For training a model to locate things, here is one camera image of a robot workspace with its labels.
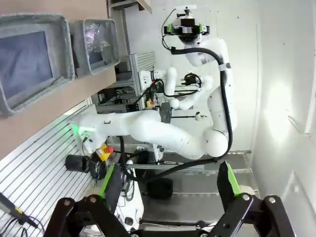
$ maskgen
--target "gray bin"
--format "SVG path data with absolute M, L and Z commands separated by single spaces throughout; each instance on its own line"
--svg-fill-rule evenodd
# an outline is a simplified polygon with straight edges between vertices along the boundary
M 85 31 L 91 25 L 101 27 L 101 37 L 109 46 L 99 53 L 89 53 Z M 95 75 L 119 63 L 119 46 L 115 22 L 111 19 L 85 19 L 70 25 L 73 37 L 74 60 L 78 77 Z
M 69 25 L 63 16 L 0 17 L 0 115 L 13 115 L 74 77 Z

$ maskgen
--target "bolt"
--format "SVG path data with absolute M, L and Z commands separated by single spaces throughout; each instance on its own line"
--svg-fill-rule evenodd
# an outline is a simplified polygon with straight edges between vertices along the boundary
M 95 197 L 90 198 L 90 202 L 96 202 L 96 201 L 97 201 L 97 199 Z
M 276 202 L 276 200 L 275 200 L 273 197 L 270 197 L 270 198 L 269 198 L 269 202 L 271 202 L 271 203 L 275 203 L 275 202 Z
M 243 198 L 245 201 L 249 201 L 249 200 L 250 200 L 250 197 L 249 197 L 248 195 L 246 195 L 246 194 L 243 195 L 242 198 Z
M 70 201 L 69 201 L 69 200 L 66 200 L 66 201 L 64 202 L 64 205 L 65 205 L 65 206 L 69 206 L 69 205 L 70 205 Z

